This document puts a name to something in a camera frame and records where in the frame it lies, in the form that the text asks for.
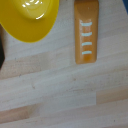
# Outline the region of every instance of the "white marking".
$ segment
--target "white marking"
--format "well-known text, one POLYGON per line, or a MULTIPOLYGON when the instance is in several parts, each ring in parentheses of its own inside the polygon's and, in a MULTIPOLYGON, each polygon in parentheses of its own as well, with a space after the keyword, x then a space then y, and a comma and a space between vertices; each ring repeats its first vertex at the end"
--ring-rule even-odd
POLYGON ((89 33, 82 33, 82 36, 91 36, 92 35, 92 32, 89 32, 89 33))
POLYGON ((85 42, 85 43, 82 43, 82 46, 86 46, 86 45, 92 45, 92 42, 85 42))
POLYGON ((87 55, 87 54, 92 54, 92 51, 85 51, 85 52, 82 52, 82 55, 87 55))
POLYGON ((90 22, 90 23, 81 23, 81 25, 82 25, 83 27, 89 27, 89 26, 92 25, 92 22, 90 22))

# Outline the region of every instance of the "wood grain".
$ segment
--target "wood grain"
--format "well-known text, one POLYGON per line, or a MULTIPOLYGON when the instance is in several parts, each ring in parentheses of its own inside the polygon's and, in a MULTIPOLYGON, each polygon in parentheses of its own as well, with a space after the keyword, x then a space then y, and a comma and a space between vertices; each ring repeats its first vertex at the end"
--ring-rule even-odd
POLYGON ((74 0, 60 0, 46 38, 26 44, 2 29, 0 128, 127 128, 128 16, 99 0, 98 60, 75 64, 74 0))

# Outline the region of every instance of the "orange wooden block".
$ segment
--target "orange wooden block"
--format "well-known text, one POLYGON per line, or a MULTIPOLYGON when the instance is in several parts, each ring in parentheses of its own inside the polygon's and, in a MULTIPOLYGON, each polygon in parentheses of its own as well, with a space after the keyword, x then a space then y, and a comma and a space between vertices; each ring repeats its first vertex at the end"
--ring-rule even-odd
POLYGON ((77 64, 97 60, 98 0, 75 1, 75 57, 77 64))

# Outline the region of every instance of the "light wood surface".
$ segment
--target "light wood surface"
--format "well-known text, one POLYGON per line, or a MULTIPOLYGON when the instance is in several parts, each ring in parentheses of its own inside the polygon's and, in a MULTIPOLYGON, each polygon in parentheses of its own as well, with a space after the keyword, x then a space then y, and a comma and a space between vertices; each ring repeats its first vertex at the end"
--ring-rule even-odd
POLYGON ((74 0, 35 44, 2 29, 0 128, 128 128, 128 15, 122 0, 99 0, 98 60, 75 64, 74 0))

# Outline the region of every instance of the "wooden floor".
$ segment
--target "wooden floor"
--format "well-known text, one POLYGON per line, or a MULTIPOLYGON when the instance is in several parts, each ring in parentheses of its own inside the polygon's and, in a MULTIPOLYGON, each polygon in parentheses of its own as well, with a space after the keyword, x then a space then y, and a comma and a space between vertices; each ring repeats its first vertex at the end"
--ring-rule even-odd
POLYGON ((0 128, 128 128, 128 15, 122 0, 99 3, 95 64, 75 64, 74 0, 38 43, 2 29, 0 128))

